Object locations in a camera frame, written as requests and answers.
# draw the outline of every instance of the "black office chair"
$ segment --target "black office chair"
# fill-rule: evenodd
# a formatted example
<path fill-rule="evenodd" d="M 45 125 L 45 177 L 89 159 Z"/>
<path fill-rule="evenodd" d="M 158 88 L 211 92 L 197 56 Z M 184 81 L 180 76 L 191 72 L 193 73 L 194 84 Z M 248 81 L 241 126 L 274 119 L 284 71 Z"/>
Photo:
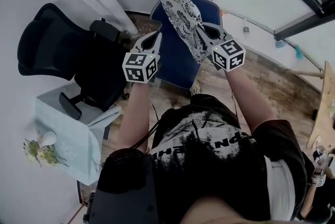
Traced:
<path fill-rule="evenodd" d="M 74 80 L 79 96 L 59 97 L 65 111 L 79 119 L 76 104 L 84 101 L 106 111 L 123 93 L 127 81 L 122 62 L 126 52 L 119 31 L 101 20 L 90 31 L 70 21 L 54 4 L 44 5 L 24 30 L 17 51 L 21 75 L 52 75 Z"/>

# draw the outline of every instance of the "white tablecloth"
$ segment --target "white tablecloth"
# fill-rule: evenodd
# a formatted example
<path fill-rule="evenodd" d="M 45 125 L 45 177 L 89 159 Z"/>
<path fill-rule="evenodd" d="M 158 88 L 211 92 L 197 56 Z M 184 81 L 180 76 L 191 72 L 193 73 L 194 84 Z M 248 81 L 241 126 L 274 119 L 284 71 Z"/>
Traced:
<path fill-rule="evenodd" d="M 79 102 L 82 111 L 79 120 L 70 117 L 59 103 L 59 94 L 68 98 L 80 93 L 80 87 L 70 84 L 52 90 L 36 98 L 37 128 L 41 123 L 52 129 L 57 135 L 55 150 L 66 159 L 64 166 L 58 164 L 75 179 L 85 185 L 91 185 L 99 179 L 102 141 L 105 127 L 120 114 L 121 107 L 114 106 L 106 112 Z"/>

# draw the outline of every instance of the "person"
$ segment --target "person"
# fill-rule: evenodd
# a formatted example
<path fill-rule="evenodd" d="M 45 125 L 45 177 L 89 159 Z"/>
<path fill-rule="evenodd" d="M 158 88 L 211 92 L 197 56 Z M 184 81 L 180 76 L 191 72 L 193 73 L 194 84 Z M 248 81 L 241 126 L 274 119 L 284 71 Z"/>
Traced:
<path fill-rule="evenodd" d="M 252 136 L 224 104 L 199 91 L 189 105 L 166 111 L 148 151 L 162 223 L 288 221 L 300 212 L 306 168 L 290 123 L 277 119 L 241 68 L 226 77 Z M 134 83 L 117 149 L 148 133 L 149 108 L 149 85 Z M 138 149 L 147 147 L 145 141 Z"/>
<path fill-rule="evenodd" d="M 330 154 L 335 154 L 335 149 L 332 149 Z M 313 223 L 324 223 L 329 214 L 329 207 L 335 206 L 335 176 L 331 169 L 326 167 L 326 180 L 323 186 L 317 187 L 313 184 L 313 172 L 315 167 L 312 161 L 303 153 L 305 166 L 307 171 L 307 194 L 301 207 L 299 217 Z M 319 151 L 313 153 L 314 161 L 320 157 Z"/>

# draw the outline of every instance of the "blue chair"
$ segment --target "blue chair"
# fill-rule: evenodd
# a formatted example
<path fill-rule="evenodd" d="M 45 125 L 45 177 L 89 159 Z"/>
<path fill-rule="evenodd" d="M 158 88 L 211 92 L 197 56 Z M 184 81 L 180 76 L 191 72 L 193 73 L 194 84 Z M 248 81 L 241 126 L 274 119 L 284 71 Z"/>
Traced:
<path fill-rule="evenodd" d="M 203 22 L 222 26 L 220 8 L 207 0 L 191 0 L 199 9 Z M 200 64 L 192 57 L 187 45 L 170 23 L 161 1 L 151 12 L 150 19 L 160 21 L 163 39 L 160 48 L 161 67 L 156 77 L 181 88 L 189 89 L 198 73 Z"/>

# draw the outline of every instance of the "chair backrest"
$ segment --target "chair backrest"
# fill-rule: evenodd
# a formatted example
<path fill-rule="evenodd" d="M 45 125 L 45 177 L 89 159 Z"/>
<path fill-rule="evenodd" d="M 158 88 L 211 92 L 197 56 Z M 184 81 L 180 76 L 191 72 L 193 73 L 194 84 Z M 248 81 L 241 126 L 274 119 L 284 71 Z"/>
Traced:
<path fill-rule="evenodd" d="M 203 22 L 222 26 L 220 8 L 207 0 L 191 0 L 199 9 Z M 193 59 L 187 45 L 178 36 L 169 21 L 161 1 L 155 5 L 150 19 L 160 21 L 163 34 L 160 47 L 160 63 L 156 77 L 182 88 L 190 88 L 200 65 Z"/>
<path fill-rule="evenodd" d="M 74 80 L 98 107 L 107 110 L 127 85 L 122 69 L 126 50 L 121 44 L 97 35 Z"/>
<path fill-rule="evenodd" d="M 93 35 L 70 21 L 54 4 L 44 5 L 21 36 L 17 51 L 20 74 L 71 80 Z"/>

